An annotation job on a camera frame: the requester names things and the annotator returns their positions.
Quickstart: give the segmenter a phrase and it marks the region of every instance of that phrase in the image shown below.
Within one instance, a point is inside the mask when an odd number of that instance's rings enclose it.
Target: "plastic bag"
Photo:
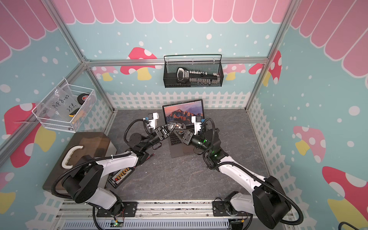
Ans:
[[[70,114],[75,114],[81,105],[72,97],[71,91],[68,91],[66,92],[58,86],[55,87],[52,96],[44,104],[44,107],[48,109],[48,117],[51,118],[54,114],[57,114],[67,122],[72,120],[73,116]]]

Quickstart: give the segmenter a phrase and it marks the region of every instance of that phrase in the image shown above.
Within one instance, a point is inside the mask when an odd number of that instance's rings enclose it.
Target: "laptop keyboard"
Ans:
[[[178,138],[177,135],[175,135],[174,133],[170,134],[170,142],[171,145],[178,145],[181,144],[181,140]]]

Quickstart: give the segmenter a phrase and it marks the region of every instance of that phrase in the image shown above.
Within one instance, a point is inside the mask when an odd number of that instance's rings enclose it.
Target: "white picket fence illustration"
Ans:
[[[296,188],[294,183],[296,178],[290,175],[290,165],[285,164],[285,155],[280,153],[281,146],[276,143],[277,137],[272,135],[273,130],[269,128],[270,123],[266,121],[267,116],[263,115],[263,109],[261,109],[261,103],[258,103],[257,97],[251,104],[249,113],[270,174],[280,181],[286,195],[296,202],[303,212],[304,221],[297,227],[300,230],[315,230],[317,221],[308,215],[309,204],[303,202],[300,197],[302,190]],[[292,212],[297,217],[294,208],[292,208]]]
[[[222,108],[222,109],[242,109],[244,108],[249,100],[251,93],[248,92],[243,94],[240,92],[236,94],[235,92],[229,94],[228,92],[221,94],[218,92],[214,94],[213,92],[206,94],[206,92],[199,94],[198,92],[192,94],[189,92],[188,94],[184,94],[181,92],[177,94],[174,92],[173,94],[162,94],[159,92],[158,94],[147,94],[144,92],[142,95],[138,92],[136,94],[124,94],[121,93],[118,95],[114,93],[111,95],[107,93],[107,96],[113,106],[115,108],[123,108],[123,109],[151,109],[151,108],[161,108],[163,105],[173,104],[186,100],[195,100],[202,99],[203,105],[205,108]]]
[[[44,191],[43,194],[45,195],[46,199],[43,204],[35,206],[37,211],[36,217],[33,220],[25,222],[28,230],[50,229],[57,213],[60,210],[61,205],[63,204],[63,199],[53,196],[47,191]]]
[[[96,110],[92,110],[92,117],[87,117],[88,123],[84,123],[84,132],[99,132],[102,131],[110,116],[110,110],[103,100],[97,100],[95,104]]]

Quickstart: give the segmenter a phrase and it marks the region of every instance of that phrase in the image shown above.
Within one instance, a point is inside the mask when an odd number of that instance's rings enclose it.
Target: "laptop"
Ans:
[[[173,120],[179,121],[185,124],[186,127],[193,132],[194,124],[192,123],[192,116],[201,116],[202,119],[205,118],[202,99],[164,105],[162,109],[166,124]],[[194,147],[183,144],[174,133],[170,134],[169,142],[170,155],[172,158],[194,153]]]

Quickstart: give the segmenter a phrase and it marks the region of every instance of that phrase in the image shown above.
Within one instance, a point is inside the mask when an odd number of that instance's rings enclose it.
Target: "mounting plate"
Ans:
[[[230,216],[226,212],[225,202],[224,201],[213,201],[212,202],[212,212],[213,216]],[[247,216],[246,212],[238,212],[236,215],[233,216]]]
[[[124,204],[124,217],[135,217],[135,212],[137,211],[138,202],[123,202]],[[106,212],[99,209],[96,214],[97,217],[111,217]]]

